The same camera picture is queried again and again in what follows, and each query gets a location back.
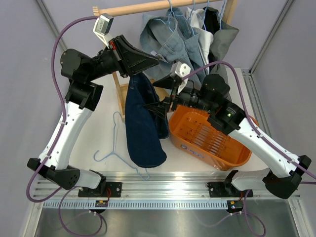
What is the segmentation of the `dark blue denim skirt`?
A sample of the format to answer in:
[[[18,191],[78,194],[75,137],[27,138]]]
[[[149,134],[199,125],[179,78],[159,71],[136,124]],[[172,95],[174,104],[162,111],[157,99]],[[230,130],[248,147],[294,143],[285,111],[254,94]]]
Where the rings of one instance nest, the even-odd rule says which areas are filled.
[[[143,73],[130,78],[125,101],[127,148],[131,160],[142,168],[160,166],[167,159],[160,141],[169,136],[168,121],[145,108],[159,101]]]

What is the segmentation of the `light blue wire hanger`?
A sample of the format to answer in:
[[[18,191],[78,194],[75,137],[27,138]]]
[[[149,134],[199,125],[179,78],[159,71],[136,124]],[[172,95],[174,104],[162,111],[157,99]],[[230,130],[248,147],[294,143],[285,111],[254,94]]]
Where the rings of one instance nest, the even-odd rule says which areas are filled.
[[[113,126],[113,140],[112,140],[112,150],[105,155],[104,157],[102,157],[101,159],[97,159],[96,156],[99,153],[99,150],[96,150],[95,153],[93,154],[93,160],[95,162],[102,162],[105,159],[111,157],[111,156],[115,156],[117,157],[120,161],[122,161],[124,164],[126,164],[129,168],[133,169],[136,171],[136,174],[143,180],[143,181],[148,181],[150,179],[150,174],[147,170],[147,168],[145,168],[145,173],[147,175],[147,177],[143,176],[139,169],[135,166],[132,166],[131,164],[129,164],[125,159],[123,159],[119,154],[116,153],[116,147],[117,147],[117,138],[118,138],[118,129],[117,129],[117,121],[116,121],[116,115],[119,115],[119,117],[121,119],[123,119],[122,114],[118,111],[113,113],[113,122],[114,122],[114,126]]]

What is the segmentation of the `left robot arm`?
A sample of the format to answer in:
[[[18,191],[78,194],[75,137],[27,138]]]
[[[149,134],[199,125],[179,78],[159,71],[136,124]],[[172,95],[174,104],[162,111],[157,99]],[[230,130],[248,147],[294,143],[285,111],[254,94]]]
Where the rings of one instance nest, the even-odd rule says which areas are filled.
[[[70,80],[67,94],[62,97],[61,120],[44,151],[38,158],[30,158],[27,167],[65,190],[82,187],[100,197],[107,190],[106,177],[69,165],[74,144],[101,98],[103,86],[93,81],[115,72],[124,78],[134,76],[156,66],[158,60],[136,49],[120,35],[92,58],[68,49],[63,52],[60,64],[61,75]]]

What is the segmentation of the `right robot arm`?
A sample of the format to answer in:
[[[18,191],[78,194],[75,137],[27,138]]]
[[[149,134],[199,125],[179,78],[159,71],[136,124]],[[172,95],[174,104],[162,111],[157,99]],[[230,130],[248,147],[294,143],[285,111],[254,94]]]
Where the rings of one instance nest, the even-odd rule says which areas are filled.
[[[244,109],[227,99],[230,87],[220,75],[207,75],[200,90],[186,88],[185,80],[172,75],[155,81],[153,85],[170,89],[171,94],[161,102],[146,104],[146,109],[161,118],[178,106],[205,111],[212,127],[246,146],[267,165],[263,170],[230,172],[224,181],[228,195],[265,189],[278,198],[288,199],[298,189],[311,159],[284,149],[265,134]]]

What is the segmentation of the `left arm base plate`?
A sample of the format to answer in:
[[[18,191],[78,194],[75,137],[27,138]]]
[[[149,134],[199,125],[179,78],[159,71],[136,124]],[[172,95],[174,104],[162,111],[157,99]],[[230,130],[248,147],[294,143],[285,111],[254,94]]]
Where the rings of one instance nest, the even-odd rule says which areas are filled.
[[[96,189],[83,188],[78,191],[80,198],[120,198],[122,182],[101,182]]]

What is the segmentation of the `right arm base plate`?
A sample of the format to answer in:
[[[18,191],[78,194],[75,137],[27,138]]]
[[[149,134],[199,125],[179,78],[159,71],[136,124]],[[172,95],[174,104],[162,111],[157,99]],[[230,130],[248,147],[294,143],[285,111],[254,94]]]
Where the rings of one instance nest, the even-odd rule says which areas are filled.
[[[247,190],[240,191],[231,183],[225,182],[208,182],[206,186],[211,198],[240,198],[247,192]]]

